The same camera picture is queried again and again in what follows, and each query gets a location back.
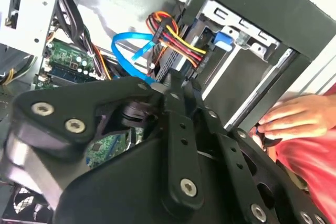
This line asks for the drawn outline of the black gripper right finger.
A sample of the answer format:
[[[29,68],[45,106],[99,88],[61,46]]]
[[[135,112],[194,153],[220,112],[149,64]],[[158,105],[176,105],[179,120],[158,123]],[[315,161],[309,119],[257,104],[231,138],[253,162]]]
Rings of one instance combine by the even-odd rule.
[[[335,127],[319,137],[290,140],[226,135],[205,121],[246,223],[335,223]]]

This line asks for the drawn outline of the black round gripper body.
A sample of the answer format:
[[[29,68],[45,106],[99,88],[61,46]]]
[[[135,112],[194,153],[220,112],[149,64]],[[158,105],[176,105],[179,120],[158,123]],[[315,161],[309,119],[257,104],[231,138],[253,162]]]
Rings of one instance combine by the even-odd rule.
[[[78,177],[63,192],[54,223],[246,223],[223,165],[199,155],[204,204],[169,212],[165,143],[151,140]]]

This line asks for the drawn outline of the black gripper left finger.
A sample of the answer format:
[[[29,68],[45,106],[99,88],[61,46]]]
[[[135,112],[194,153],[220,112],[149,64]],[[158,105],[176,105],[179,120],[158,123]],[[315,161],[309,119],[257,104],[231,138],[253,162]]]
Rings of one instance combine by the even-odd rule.
[[[201,172],[182,80],[172,69],[164,84],[124,77],[20,94],[4,146],[16,171],[7,177],[42,194],[56,209],[70,183],[88,171],[90,144],[141,127],[145,138],[164,144],[164,197],[197,209]]]

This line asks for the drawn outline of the person's hand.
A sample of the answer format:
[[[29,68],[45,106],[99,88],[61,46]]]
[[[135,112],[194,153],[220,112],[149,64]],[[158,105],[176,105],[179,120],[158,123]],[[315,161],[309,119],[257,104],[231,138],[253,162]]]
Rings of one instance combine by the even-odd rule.
[[[258,132],[271,140],[319,137],[335,127],[335,95],[304,95],[269,110]]]

